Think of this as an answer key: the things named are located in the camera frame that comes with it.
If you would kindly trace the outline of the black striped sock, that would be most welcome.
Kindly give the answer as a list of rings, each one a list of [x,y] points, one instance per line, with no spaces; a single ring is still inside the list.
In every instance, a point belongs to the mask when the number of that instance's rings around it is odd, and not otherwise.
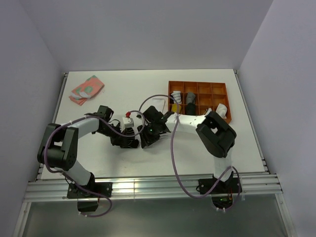
[[[135,138],[135,131],[133,128],[126,128],[123,131],[124,135],[133,135],[133,137],[124,137],[123,138],[123,148],[136,149],[138,148],[140,141]]]

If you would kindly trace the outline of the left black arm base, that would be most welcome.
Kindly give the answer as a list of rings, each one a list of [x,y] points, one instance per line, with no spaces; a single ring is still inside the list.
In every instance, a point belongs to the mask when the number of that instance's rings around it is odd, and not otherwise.
[[[79,186],[74,183],[69,183],[67,191],[67,199],[77,199],[77,209],[80,214],[87,214],[95,212],[99,206],[100,199],[105,198],[109,202],[108,213],[113,203],[110,199],[112,195],[112,182],[97,182],[89,186]]]

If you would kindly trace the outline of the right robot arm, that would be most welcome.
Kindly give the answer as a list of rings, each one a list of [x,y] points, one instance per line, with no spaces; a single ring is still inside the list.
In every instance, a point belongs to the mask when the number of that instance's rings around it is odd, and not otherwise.
[[[216,112],[206,115],[178,115],[176,112],[159,112],[154,106],[144,111],[147,125],[140,133],[141,147],[145,148],[160,139],[160,135],[175,130],[196,134],[207,151],[214,157],[214,188],[225,192],[231,186],[232,150],[237,137],[236,132]]]

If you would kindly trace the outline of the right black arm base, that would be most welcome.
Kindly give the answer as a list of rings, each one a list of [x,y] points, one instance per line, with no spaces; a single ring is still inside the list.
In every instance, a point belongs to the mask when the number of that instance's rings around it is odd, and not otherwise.
[[[199,192],[200,195],[203,195],[215,184],[216,181],[217,179],[215,177],[199,179],[196,191]],[[234,204],[233,195],[237,194],[237,197],[239,197],[241,192],[242,187],[240,184],[240,180],[238,178],[234,178],[233,173],[231,173],[228,180],[225,182],[219,181],[219,183],[216,185],[216,187],[212,190],[210,194],[223,194],[222,196],[212,197],[212,203],[216,208],[227,209]]]

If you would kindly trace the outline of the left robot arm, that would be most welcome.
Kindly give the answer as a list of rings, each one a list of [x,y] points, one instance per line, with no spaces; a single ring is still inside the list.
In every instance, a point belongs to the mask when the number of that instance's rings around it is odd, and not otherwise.
[[[79,138],[91,133],[99,133],[110,138],[113,146],[135,149],[139,141],[134,130],[126,125],[109,124],[114,111],[107,106],[100,106],[97,112],[88,113],[85,117],[66,124],[50,123],[47,125],[37,160],[52,173],[61,173],[79,185],[78,191],[84,197],[91,197],[96,192],[93,173],[86,170],[77,161]]]

